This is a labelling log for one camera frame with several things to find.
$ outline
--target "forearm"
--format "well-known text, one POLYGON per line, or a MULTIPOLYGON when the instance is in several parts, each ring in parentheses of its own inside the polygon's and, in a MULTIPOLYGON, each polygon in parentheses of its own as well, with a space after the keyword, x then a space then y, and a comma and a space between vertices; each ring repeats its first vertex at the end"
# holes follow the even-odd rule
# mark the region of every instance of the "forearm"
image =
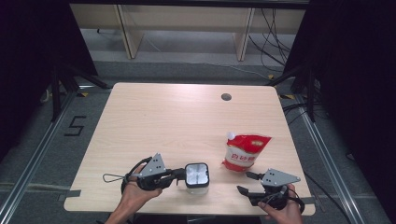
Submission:
POLYGON ((142 206, 138 203, 120 203, 110 215, 106 224, 124 224, 129 217, 133 216, 142 206))

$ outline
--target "black cable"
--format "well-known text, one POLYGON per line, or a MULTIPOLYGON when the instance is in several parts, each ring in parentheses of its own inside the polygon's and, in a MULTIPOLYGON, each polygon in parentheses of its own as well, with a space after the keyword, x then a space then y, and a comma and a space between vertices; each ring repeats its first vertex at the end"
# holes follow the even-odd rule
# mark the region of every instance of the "black cable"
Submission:
POLYGON ((285 113, 285 117, 289 114, 290 111, 291 111, 291 109, 288 110, 288 111, 285 113))
POLYGON ((289 196, 289 200, 295 201, 297 204, 300 205, 300 213, 302 214, 303 211, 305 210, 305 203, 303 202, 303 200, 301 200, 300 196, 298 195, 298 193, 294 189, 290 189, 288 187, 288 190, 290 190, 291 192, 293 192, 295 194, 294 198, 289 196))
POLYGON ((277 196, 277 194, 272 195, 267 202, 264 201, 264 199, 262 200, 262 203, 264 203, 264 207, 267 206, 267 204, 269 204, 275 197, 277 196))
POLYGON ((276 61, 277 63, 279 63, 282 66, 285 66, 284 63, 282 63, 280 60, 276 59, 274 56, 272 56, 270 53, 266 52, 263 48, 260 48, 260 46, 258 44, 256 44, 256 42, 253 41, 253 39, 251 38, 251 36, 249 35, 248 38, 250 39, 250 41, 253 43, 253 45, 256 47, 256 49, 258 49, 259 51, 261 51, 262 53, 266 54, 268 57, 270 57, 271 59, 273 59, 274 61, 276 61))
POLYGON ((263 52, 262 52, 262 54, 260 55, 260 59, 261 59, 261 61, 262 61, 262 66, 263 66, 263 67, 265 67, 266 69, 268 69, 268 70, 270 70, 270 71, 273 71, 273 72, 279 72, 279 73, 283 72, 283 71, 276 70, 276 69, 272 69, 272 68, 269 68, 268 66, 266 66, 266 65, 264 64, 264 61, 262 60, 262 55, 263 55, 263 52))
POLYGON ((297 117, 295 117, 291 122, 288 123, 288 125, 291 125, 295 120, 297 120, 297 118, 299 118, 301 115, 303 115, 304 113, 306 113, 307 111, 305 110, 303 113, 299 114, 297 117))
POLYGON ((338 202, 336 202, 335 199, 332 196, 330 196, 330 194, 317 181, 315 181, 314 178, 312 178, 312 176, 307 174, 305 171, 303 171, 303 172, 304 172, 304 175, 306 177, 308 177, 312 182, 314 182, 314 184, 316 184, 318 186, 318 188, 320 188, 323 191, 323 193, 326 194, 326 196, 335 204, 335 206, 337 206, 337 208, 341 211, 341 213, 346 218, 347 223, 351 223, 349 217, 347 216, 346 211, 344 211, 344 209, 340 206, 340 204, 338 204, 338 202))
POLYGON ((286 55, 285 55, 285 53, 284 53, 283 51, 285 50, 285 51, 287 51, 287 52, 290 52, 290 48, 288 48, 287 46, 285 46, 285 45, 279 40, 279 38, 277 38, 277 32, 276 32, 276 10, 273 9, 273 20, 272 20, 272 22, 271 22, 271 25, 269 24, 269 21, 267 20, 267 18, 266 18, 266 16, 265 16, 265 13, 264 13, 263 9, 262 9, 262 15, 263 15, 263 17, 264 17, 264 19, 265 19, 265 22, 267 23, 267 26, 268 26, 268 29, 269 29, 268 36, 265 37, 264 34, 262 34, 262 36, 264 36, 266 42, 270 43, 273 47, 279 49, 279 53, 280 53, 280 55, 282 56, 282 59, 285 61, 285 58, 287 59, 287 57, 286 57, 286 55), (273 43, 268 39, 269 35, 272 35, 272 36, 273 36, 274 40, 276 41, 276 45, 273 44, 273 43))
POLYGON ((283 107, 282 109, 283 109, 283 112, 285 112, 285 111, 288 111, 288 110, 290 111, 292 109, 298 108, 300 106, 306 106, 306 103, 287 105, 287 106, 283 107))

